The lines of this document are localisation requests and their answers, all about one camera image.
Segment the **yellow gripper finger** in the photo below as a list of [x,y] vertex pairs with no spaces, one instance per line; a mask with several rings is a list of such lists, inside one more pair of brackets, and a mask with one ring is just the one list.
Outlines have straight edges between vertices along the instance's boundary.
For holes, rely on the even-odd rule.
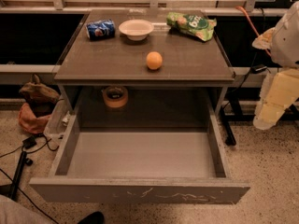
[[260,101],[255,108],[253,125],[260,130],[268,130],[299,98],[299,70],[284,69],[267,74],[260,91]]
[[266,30],[264,33],[254,39],[254,41],[252,42],[252,46],[256,49],[271,49],[274,31],[274,27]]

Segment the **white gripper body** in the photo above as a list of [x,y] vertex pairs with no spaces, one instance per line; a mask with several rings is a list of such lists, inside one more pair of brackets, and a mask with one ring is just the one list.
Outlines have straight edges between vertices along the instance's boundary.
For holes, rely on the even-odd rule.
[[274,63],[299,67],[299,2],[295,2],[277,23],[270,50]]

